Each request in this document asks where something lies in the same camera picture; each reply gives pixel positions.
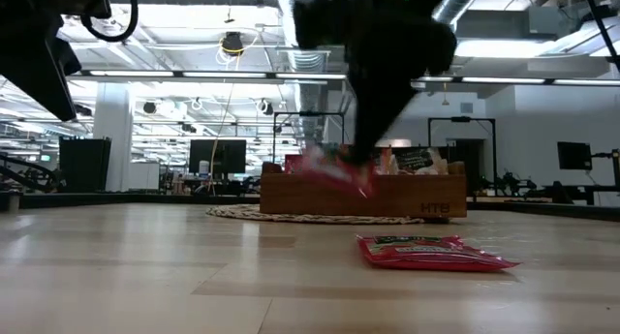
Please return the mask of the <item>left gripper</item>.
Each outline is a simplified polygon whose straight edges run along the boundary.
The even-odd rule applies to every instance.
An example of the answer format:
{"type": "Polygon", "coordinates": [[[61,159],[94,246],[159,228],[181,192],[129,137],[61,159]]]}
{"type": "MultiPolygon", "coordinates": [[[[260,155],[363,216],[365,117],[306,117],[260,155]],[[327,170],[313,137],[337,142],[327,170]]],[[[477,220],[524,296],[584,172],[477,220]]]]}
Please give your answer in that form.
{"type": "Polygon", "coordinates": [[[60,15],[4,17],[0,24],[0,75],[61,121],[77,116],[65,76],[81,70],[73,49],[57,34],[60,15]]]}

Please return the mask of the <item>round woven placemat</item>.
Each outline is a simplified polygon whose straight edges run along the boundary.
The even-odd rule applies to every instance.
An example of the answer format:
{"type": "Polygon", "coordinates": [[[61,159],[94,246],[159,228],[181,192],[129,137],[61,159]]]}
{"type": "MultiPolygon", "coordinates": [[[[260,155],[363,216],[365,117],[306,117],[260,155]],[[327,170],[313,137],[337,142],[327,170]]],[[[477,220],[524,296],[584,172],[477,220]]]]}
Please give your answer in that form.
{"type": "Polygon", "coordinates": [[[206,215],[248,221],[329,224],[329,225],[411,225],[420,224],[422,218],[376,216],[328,216],[314,214],[262,213],[258,204],[217,205],[209,207],[206,215]]]}

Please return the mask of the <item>black cabinet panel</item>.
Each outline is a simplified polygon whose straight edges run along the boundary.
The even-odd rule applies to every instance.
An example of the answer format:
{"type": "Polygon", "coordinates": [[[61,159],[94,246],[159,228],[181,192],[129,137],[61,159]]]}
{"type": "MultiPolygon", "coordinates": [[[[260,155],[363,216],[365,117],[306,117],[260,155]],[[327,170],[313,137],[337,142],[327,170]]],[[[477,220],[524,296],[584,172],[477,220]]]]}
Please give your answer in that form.
{"type": "Polygon", "coordinates": [[[68,193],[96,193],[106,189],[111,140],[61,138],[59,166],[68,193]]]}

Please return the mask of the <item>black wall monitor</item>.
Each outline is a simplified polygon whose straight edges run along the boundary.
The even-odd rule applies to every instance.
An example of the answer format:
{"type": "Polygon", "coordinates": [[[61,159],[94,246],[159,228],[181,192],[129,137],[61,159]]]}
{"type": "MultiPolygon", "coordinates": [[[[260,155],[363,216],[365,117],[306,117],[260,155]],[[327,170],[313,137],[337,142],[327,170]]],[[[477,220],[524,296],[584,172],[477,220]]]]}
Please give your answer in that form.
{"type": "Polygon", "coordinates": [[[589,143],[558,141],[557,153],[560,169],[592,169],[592,154],[589,143]]]}

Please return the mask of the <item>white square pillar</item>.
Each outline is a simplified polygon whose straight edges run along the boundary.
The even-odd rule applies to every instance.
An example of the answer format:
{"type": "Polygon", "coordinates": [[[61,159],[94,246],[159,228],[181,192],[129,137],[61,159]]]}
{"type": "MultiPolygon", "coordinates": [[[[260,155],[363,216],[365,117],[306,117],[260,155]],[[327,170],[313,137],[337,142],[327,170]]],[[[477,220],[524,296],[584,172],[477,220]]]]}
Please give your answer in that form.
{"type": "Polygon", "coordinates": [[[129,189],[134,110],[128,83],[98,83],[93,137],[109,138],[111,142],[106,184],[109,192],[129,189]]]}

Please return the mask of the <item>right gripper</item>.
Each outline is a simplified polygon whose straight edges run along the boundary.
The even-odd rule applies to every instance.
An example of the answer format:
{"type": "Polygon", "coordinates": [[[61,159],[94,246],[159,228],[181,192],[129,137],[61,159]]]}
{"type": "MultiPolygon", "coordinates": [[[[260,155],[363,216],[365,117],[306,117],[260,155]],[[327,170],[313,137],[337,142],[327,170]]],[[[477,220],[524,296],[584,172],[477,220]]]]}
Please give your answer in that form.
{"type": "Polygon", "coordinates": [[[411,81],[450,69],[457,39],[433,18],[442,0],[315,0],[293,5],[297,45],[342,45],[356,94],[349,163],[362,166],[412,100],[411,81]]]}

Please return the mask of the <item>beige tea packet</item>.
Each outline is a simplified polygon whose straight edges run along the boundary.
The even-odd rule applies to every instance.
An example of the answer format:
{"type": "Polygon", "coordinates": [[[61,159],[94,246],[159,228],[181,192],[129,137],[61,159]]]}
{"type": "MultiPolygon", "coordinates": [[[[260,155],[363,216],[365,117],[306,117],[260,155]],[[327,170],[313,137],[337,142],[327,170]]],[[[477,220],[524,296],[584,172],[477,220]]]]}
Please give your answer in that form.
{"type": "Polygon", "coordinates": [[[435,147],[396,148],[393,151],[400,171],[415,175],[447,175],[448,162],[435,147]]]}

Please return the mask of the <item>black background workbench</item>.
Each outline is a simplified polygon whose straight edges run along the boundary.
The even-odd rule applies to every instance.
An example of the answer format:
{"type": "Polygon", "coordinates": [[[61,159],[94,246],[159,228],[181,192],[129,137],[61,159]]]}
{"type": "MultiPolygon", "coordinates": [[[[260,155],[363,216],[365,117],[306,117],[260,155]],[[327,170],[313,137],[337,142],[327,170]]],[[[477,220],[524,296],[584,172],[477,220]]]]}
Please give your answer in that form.
{"type": "Polygon", "coordinates": [[[563,185],[554,181],[552,185],[542,186],[539,189],[542,197],[550,197],[553,203],[573,204],[576,200],[583,200],[587,205],[595,203],[595,197],[599,193],[615,193],[620,197],[620,149],[612,149],[606,153],[596,153],[591,159],[610,159],[613,168],[613,185],[563,185]]]}

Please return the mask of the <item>linear ceiling light strip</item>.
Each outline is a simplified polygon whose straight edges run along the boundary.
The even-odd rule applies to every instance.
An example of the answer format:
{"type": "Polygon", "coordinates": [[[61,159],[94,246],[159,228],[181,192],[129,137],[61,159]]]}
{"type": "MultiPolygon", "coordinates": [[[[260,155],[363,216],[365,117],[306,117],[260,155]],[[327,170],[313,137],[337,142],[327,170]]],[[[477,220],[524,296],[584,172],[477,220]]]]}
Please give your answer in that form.
{"type": "MultiPolygon", "coordinates": [[[[344,74],[274,73],[240,71],[140,71],[140,70],[83,70],[68,76],[69,80],[96,81],[341,81],[344,74]]],[[[620,87],[620,79],[553,78],[553,77],[483,77],[483,76],[423,76],[422,83],[544,85],[566,87],[620,87]]]]}

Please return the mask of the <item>black computer monitor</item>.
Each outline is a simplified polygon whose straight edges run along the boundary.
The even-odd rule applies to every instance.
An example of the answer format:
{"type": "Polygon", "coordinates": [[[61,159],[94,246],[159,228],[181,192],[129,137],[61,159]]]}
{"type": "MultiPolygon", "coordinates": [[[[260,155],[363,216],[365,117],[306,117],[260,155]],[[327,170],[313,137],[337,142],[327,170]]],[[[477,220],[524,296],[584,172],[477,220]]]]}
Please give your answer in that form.
{"type": "Polygon", "coordinates": [[[189,171],[200,172],[200,161],[213,164],[215,173],[244,173],[247,141],[244,139],[195,139],[190,142],[189,171]]]}

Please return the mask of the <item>silver round ventilation duct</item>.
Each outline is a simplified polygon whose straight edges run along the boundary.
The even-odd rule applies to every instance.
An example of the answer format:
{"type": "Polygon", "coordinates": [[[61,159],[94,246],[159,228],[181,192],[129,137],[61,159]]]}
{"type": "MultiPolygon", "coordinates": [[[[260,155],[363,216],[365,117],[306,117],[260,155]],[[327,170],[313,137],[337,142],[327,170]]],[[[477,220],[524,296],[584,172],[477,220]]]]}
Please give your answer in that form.
{"type": "MultiPolygon", "coordinates": [[[[293,73],[325,73],[328,54],[317,51],[303,51],[295,38],[294,4],[295,0],[278,0],[281,10],[281,24],[287,48],[290,70],[293,73]]],[[[328,86],[326,81],[294,80],[295,110],[327,111],[328,86]]]]}
{"type": "Polygon", "coordinates": [[[450,69],[457,39],[456,22],[471,7],[475,0],[414,0],[415,9],[421,15],[430,17],[428,38],[430,55],[427,72],[430,76],[440,76],[450,69]]]}

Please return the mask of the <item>black background rig frame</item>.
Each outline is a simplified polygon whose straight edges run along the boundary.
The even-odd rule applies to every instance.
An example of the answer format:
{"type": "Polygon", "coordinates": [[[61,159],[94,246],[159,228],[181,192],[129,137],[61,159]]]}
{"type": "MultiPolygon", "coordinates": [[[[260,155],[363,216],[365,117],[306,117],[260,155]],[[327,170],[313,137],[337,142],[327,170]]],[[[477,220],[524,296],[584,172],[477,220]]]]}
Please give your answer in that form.
{"type": "Polygon", "coordinates": [[[284,171],[287,154],[303,155],[306,148],[338,149],[346,140],[345,114],[334,111],[276,111],[271,124],[271,162],[284,171]]]}
{"type": "Polygon", "coordinates": [[[452,116],[452,117],[429,117],[426,121],[427,127],[427,146],[432,147],[432,123],[434,121],[449,121],[450,123],[470,123],[477,122],[481,126],[481,122],[488,122],[491,125],[492,136],[492,186],[497,189],[496,179],[498,178],[497,168],[497,134],[496,134],[496,119],[495,118],[478,118],[469,116],[452,116]]]}

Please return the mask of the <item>wooden tea organizer box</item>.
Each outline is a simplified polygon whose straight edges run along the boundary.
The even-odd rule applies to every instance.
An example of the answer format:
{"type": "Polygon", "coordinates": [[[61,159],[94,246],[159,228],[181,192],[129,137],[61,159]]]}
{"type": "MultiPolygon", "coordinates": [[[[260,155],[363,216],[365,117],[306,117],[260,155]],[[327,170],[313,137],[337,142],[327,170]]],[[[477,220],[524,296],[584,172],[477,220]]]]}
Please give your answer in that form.
{"type": "Polygon", "coordinates": [[[372,193],[363,197],[308,174],[264,173],[260,211],[391,218],[446,219],[467,216],[466,177],[448,175],[377,175],[372,193]]]}

